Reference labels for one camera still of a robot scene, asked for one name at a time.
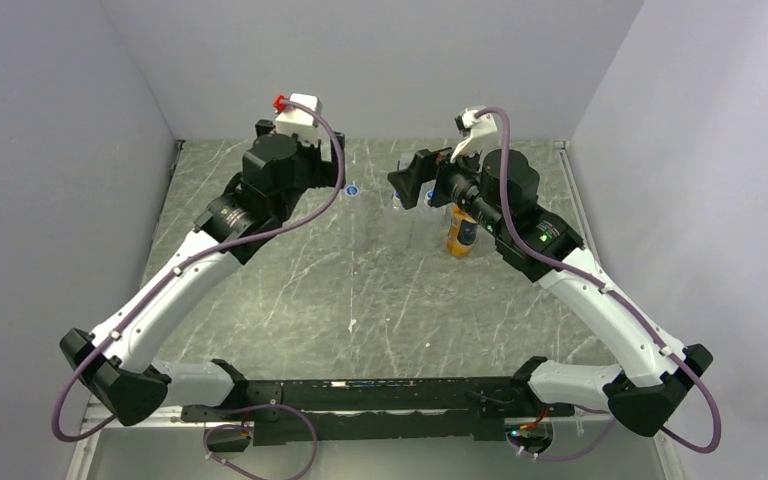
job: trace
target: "cable clip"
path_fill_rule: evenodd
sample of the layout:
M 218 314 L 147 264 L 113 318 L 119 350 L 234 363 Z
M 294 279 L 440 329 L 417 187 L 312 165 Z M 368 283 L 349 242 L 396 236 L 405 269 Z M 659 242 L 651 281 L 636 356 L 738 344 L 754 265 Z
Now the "cable clip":
M 275 97 L 275 100 L 272 101 L 272 106 L 275 107 L 275 113 L 281 113 L 287 109 L 287 105 L 284 105 L 284 100 L 287 100 L 287 97 L 278 95 Z
M 599 293 L 601 293 L 602 295 L 605 295 L 608 292 L 613 292 L 614 290 L 616 290 L 614 286 L 615 285 L 611 282 L 605 282 L 605 285 L 603 285 L 602 288 L 599 289 Z

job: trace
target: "floor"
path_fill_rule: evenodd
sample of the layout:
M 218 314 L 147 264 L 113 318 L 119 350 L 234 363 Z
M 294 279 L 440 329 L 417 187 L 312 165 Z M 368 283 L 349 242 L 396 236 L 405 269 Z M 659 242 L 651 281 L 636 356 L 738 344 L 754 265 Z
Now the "floor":
M 347 180 L 359 195 L 341 195 L 321 219 L 262 248 L 192 311 L 160 358 L 222 358 L 253 379 L 510 375 L 532 355 L 613 363 L 566 306 L 501 260 L 488 234 L 456 259 L 444 248 L 446 212 L 394 211 L 385 177 L 399 157 L 454 143 L 349 139 Z M 184 143 L 146 278 L 241 168 L 249 145 Z M 552 144 L 513 148 L 541 175 L 540 203 L 576 225 Z M 327 195 L 305 194 L 296 216 Z

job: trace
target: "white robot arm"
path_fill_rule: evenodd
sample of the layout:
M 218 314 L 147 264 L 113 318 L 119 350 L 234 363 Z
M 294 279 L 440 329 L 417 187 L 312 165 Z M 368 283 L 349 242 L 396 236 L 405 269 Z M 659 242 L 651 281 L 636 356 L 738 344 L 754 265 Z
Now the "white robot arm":
M 318 104 L 308 107 L 318 112 Z M 534 407 L 532 411 L 557 403 L 610 411 L 630 430 L 654 435 L 693 386 L 673 358 L 701 375 L 712 362 L 710 353 L 701 345 L 685 346 L 647 317 L 664 346 L 653 342 L 646 328 L 609 295 L 609 290 L 619 289 L 581 237 L 537 204 L 539 175 L 521 153 L 511 151 L 509 205 L 519 235 L 535 251 L 596 277 L 605 287 L 554 269 L 516 246 L 500 208 L 501 153 L 493 150 L 476 161 L 495 143 L 497 129 L 489 114 L 476 116 L 476 112 L 470 109 L 460 117 L 466 117 L 458 127 L 468 139 L 454 151 L 420 150 L 408 168 L 390 173 L 388 180 L 405 208 L 416 205 L 423 183 L 436 180 L 432 207 L 456 203 L 469 213 L 493 235 L 505 262 L 570 306 L 618 360 L 611 366 L 580 366 L 533 357 L 510 379 L 514 401 Z M 219 245 L 279 228 L 304 191 L 337 183 L 334 165 L 322 161 L 319 145 L 314 144 L 313 119 L 298 114 L 279 116 L 275 124 L 258 122 L 258 139 L 243 156 L 243 170 L 210 203 L 169 262 L 105 322 L 91 332 L 73 329 L 61 341 L 73 368 L 97 354 L 80 380 L 122 424 L 136 424 L 161 406 L 248 406 L 248 382 L 226 362 L 172 364 L 155 356 L 198 301 L 245 265 L 267 239 L 228 250 Z M 472 129 L 480 131 L 472 134 Z M 337 148 L 342 149 L 340 139 Z M 205 250 L 210 253 L 201 255 Z M 197 253 L 197 260 L 179 268 Z M 161 281 L 167 283 L 158 290 Z M 118 331 L 122 317 L 138 306 L 139 313 Z
M 80 370 L 80 381 L 123 425 L 139 423 L 162 406 L 238 407 L 245 402 L 247 381 L 226 362 L 175 364 L 155 356 L 211 289 L 245 265 L 271 236 L 289 228 L 282 225 L 305 191 L 343 182 L 338 164 L 322 159 L 316 119 L 298 107 L 318 116 L 319 100 L 293 94 L 289 101 L 296 107 L 290 109 L 282 100 L 275 101 L 280 113 L 274 122 L 255 125 L 257 139 L 243 154 L 242 170 L 210 202 L 166 265 L 106 321 L 90 332 L 72 329 L 60 341 L 69 363 Z M 342 158 L 344 147 L 345 137 L 334 133 L 331 158 Z M 244 238 L 253 241 L 237 242 Z M 223 248 L 235 242 L 239 245 Z M 129 323 L 120 330 L 124 318 Z M 70 440 L 58 428 L 55 434 Z

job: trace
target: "red connector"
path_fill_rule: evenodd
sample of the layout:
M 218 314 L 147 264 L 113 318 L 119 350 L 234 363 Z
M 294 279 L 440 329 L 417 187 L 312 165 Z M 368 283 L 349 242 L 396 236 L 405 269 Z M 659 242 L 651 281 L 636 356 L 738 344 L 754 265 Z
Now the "red connector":
M 285 97 L 284 95 L 278 95 L 277 97 L 275 97 L 275 101 L 272 102 L 272 106 L 275 107 L 275 113 L 281 113 L 287 108 L 286 105 L 281 103 L 283 100 L 286 100 L 286 99 L 287 97 Z

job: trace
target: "white wall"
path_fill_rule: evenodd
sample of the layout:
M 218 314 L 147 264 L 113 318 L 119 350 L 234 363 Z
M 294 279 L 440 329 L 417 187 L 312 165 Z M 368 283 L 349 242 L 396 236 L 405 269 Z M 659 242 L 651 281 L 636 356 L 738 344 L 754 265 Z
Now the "white wall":
M 173 150 L 98 0 L 0 0 L 0 479 L 64 478 L 58 342 L 136 290 Z
M 350 137 L 456 135 L 479 103 L 570 138 L 642 0 L 103 0 L 177 138 L 240 138 L 278 93 Z
M 690 478 L 768 478 L 768 1 L 648 1 L 573 136 L 600 254 L 723 410 Z M 697 394 L 676 430 L 710 438 Z

